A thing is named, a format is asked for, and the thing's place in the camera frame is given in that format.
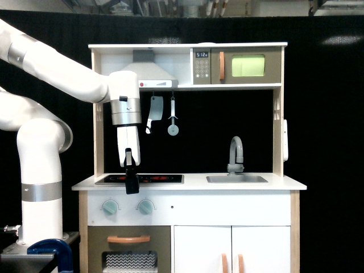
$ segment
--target microwave keypad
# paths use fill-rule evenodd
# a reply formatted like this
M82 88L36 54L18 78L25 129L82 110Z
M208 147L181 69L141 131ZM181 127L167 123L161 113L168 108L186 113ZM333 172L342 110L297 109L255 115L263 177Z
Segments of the microwave keypad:
M210 48L193 49L193 84L211 84Z

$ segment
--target black curtain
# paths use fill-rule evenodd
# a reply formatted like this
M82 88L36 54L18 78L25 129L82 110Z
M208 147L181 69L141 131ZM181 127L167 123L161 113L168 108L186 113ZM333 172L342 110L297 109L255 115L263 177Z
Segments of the black curtain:
M301 192L301 271L357 271L364 17L183 19L0 11L0 18L87 67L88 44L288 42L284 173L308 186ZM71 186L93 174L92 106L3 61L0 71L0 86L39 102L73 130L74 143L61 154L64 230L78 230L78 193ZM271 91L175 92L180 132L174 137L167 134L170 92L156 94L164 97L163 120L153 124L152 135L144 133L151 95L141 95L139 172L225 172L235 135L243 140L246 171L271 171ZM122 172L107 105L105 111L105 170ZM0 140L0 226L15 225L21 223L16 133L0 131Z

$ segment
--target white play kitchen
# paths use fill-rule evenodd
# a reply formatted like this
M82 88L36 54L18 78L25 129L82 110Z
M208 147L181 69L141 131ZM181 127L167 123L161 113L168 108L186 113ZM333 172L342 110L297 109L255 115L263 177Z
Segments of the white play kitchen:
M283 175L286 46L90 45L94 71L134 71L141 92L272 90L273 168L245 173L244 143L234 137L225 173L139 173L139 193L127 194L125 174L104 173L104 109L94 104L94 176L72 188L80 196L82 273L299 272L299 191L306 186ZM158 115L150 117L153 130ZM170 135L183 133L174 119L171 126Z

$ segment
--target oven handle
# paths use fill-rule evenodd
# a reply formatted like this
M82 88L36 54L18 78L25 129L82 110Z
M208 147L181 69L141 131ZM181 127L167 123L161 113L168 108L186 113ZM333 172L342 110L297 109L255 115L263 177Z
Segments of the oven handle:
M143 235L140 237L108 236L107 241L109 243L144 243L150 241L150 235Z
M225 57L224 52L220 52L220 81L225 79Z
M222 273L228 273L228 259L225 253L222 255Z

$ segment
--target blue clamp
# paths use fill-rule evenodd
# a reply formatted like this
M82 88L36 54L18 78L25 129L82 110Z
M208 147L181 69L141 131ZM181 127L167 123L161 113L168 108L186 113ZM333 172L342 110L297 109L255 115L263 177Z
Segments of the blue clamp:
M73 273L72 250L69 245L60 239L46 239L34 243L27 249L27 254L57 254L58 272Z

